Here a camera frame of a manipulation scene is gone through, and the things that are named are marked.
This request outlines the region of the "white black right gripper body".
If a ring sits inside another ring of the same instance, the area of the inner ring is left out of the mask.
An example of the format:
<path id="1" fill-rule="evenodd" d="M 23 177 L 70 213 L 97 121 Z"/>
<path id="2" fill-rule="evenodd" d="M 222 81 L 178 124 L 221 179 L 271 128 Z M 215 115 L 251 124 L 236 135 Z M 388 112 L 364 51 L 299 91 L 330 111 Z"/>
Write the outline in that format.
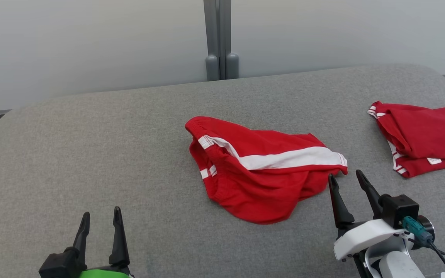
<path id="1" fill-rule="evenodd" d="M 408 278 L 400 272 L 415 269 L 409 253 L 413 247 L 413 234 L 378 219 L 345 232 L 333 251 L 338 261 L 352 258 L 361 278 Z"/>

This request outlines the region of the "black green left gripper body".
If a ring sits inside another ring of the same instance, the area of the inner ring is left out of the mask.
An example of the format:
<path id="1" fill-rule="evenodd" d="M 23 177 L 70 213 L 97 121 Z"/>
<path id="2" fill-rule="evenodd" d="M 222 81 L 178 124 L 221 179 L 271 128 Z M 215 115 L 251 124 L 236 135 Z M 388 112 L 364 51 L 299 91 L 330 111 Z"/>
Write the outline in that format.
<path id="1" fill-rule="evenodd" d="M 80 255 L 85 252 L 68 247 L 62 253 L 48 255 L 39 268 L 41 278 L 135 278 L 130 272 L 127 249 L 113 250 L 109 257 L 112 263 L 103 267 L 88 268 Z"/>

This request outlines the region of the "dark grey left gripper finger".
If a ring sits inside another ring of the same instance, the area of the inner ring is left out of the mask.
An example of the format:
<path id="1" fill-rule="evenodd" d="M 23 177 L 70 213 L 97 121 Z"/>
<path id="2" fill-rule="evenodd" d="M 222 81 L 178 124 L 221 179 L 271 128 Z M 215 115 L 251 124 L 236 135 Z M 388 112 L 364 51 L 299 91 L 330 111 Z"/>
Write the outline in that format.
<path id="1" fill-rule="evenodd" d="M 87 246 L 87 237 L 90 231 L 90 213 L 85 212 L 82 216 L 78 232 L 76 233 L 72 244 L 72 254 L 76 264 L 85 264 L 85 250 Z"/>
<path id="2" fill-rule="evenodd" d="M 115 231 L 109 264 L 111 267 L 126 268 L 130 264 L 130 257 L 120 207 L 114 208 L 113 227 Z"/>

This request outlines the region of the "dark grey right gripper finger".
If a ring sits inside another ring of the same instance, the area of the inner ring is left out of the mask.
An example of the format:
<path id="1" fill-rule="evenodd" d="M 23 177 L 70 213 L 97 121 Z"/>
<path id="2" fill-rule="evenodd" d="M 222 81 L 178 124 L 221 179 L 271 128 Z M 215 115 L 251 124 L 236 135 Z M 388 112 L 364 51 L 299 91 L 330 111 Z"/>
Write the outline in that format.
<path id="1" fill-rule="evenodd" d="M 383 208 L 379 204 L 380 194 L 378 194 L 376 188 L 374 188 L 361 170 L 356 170 L 356 176 L 360 187 L 369 200 L 370 207 L 373 211 L 373 219 L 381 219 Z"/>
<path id="2" fill-rule="evenodd" d="M 347 229 L 355 222 L 354 216 L 348 211 L 339 192 L 339 185 L 333 174 L 328 175 L 328 185 L 335 226 L 338 229 Z"/>

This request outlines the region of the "red white baseball jersey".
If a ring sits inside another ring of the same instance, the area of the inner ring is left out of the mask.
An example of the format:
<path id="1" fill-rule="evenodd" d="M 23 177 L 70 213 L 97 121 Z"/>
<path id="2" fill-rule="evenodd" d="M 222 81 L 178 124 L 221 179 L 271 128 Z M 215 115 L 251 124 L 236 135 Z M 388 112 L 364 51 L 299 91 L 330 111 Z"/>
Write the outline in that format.
<path id="1" fill-rule="evenodd" d="M 445 107 L 375 102 L 367 113 L 388 141 L 393 169 L 403 178 L 445 169 Z"/>

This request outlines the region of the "red shorts with white stripe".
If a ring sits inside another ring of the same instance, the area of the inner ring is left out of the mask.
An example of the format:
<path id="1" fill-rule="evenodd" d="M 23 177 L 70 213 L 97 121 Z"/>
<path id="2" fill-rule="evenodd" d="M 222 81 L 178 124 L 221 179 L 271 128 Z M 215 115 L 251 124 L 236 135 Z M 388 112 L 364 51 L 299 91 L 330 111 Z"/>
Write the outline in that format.
<path id="1" fill-rule="evenodd" d="M 344 155 L 310 133 L 251 130 L 205 116 L 185 128 L 209 199 L 250 223 L 287 220 L 299 201 L 325 190 L 329 175 L 348 173 Z"/>

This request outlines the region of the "grey metal double partition post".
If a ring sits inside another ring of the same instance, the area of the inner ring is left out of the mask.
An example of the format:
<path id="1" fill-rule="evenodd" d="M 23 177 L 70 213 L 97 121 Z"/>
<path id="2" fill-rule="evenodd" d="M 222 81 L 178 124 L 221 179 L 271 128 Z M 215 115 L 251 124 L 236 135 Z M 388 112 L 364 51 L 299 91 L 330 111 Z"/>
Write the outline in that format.
<path id="1" fill-rule="evenodd" d="M 231 0 L 203 0 L 208 56 L 207 81 L 239 78 L 239 56 L 231 50 Z"/>

